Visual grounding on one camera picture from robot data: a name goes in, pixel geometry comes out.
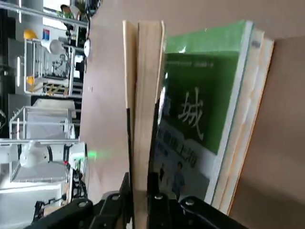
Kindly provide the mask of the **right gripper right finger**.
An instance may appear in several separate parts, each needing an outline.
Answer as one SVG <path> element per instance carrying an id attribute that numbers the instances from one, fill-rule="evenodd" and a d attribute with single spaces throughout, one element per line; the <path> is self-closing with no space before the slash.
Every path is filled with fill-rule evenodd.
<path id="1" fill-rule="evenodd" d="M 170 199 L 159 189 L 159 176 L 148 175 L 148 229 L 245 229 L 246 227 L 194 196 Z"/>

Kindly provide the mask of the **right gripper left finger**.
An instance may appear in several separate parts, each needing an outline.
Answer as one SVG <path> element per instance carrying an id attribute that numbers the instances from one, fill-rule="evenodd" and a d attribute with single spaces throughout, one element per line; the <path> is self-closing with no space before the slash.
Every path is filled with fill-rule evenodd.
<path id="1" fill-rule="evenodd" d="M 74 199 L 45 217 L 33 221 L 27 229 L 123 229 L 125 199 L 130 193 L 129 173 L 125 173 L 118 192 L 93 204 L 87 198 Z"/>

